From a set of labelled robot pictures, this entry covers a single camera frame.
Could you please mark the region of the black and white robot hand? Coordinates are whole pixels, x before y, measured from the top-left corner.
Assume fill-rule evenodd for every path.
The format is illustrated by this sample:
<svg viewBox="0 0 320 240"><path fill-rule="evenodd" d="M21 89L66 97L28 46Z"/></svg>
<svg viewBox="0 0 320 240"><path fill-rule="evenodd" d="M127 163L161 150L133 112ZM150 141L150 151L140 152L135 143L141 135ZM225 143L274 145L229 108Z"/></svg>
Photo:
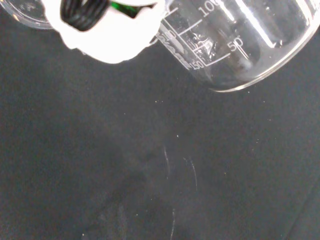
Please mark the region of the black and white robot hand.
<svg viewBox="0 0 320 240"><path fill-rule="evenodd" d="M44 0L45 16L64 44L107 64L150 46L165 13L164 0Z"/></svg>

